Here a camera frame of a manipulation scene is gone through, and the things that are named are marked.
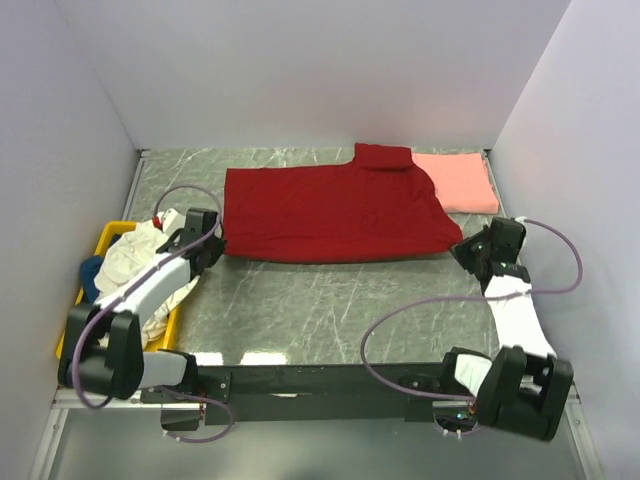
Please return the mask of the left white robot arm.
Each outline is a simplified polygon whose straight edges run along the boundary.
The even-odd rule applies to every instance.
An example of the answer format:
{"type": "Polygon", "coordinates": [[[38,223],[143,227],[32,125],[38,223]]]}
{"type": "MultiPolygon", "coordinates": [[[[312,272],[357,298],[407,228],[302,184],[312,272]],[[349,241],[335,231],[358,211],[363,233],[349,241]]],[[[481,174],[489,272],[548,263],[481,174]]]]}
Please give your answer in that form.
{"type": "Polygon", "coordinates": [[[75,305],[66,321],[58,383],[109,399],[126,400],[139,389],[157,387],[176,401],[193,399],[200,389],[195,356],[146,352],[142,326],[222,256],[226,241],[215,235],[219,227],[216,211],[189,209],[185,225],[124,287],[98,303],[75,305]]]}

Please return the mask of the dark red t shirt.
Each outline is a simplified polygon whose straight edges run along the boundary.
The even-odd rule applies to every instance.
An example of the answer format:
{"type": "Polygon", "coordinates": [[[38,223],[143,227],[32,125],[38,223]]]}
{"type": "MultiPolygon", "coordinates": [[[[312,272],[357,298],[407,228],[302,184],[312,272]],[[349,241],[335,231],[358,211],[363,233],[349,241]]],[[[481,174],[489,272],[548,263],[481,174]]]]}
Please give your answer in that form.
{"type": "Polygon", "coordinates": [[[229,256],[290,264],[398,260],[463,239],[407,147],[358,143],[344,164],[230,169],[229,256]]]}

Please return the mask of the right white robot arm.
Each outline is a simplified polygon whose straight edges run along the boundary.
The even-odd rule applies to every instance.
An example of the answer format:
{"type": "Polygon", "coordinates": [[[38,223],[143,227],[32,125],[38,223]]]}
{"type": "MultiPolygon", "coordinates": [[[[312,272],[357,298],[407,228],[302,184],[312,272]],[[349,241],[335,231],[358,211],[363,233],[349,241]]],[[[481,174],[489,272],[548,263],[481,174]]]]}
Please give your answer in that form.
{"type": "Polygon", "coordinates": [[[542,331],[533,303],[538,292],[518,260],[525,238],[523,219],[495,217],[452,248],[460,266],[480,283],[499,351],[490,360],[455,348],[454,365],[438,378],[447,397],[474,396],[471,411],[478,424],[547,442],[557,432],[574,372],[542,331]]]}

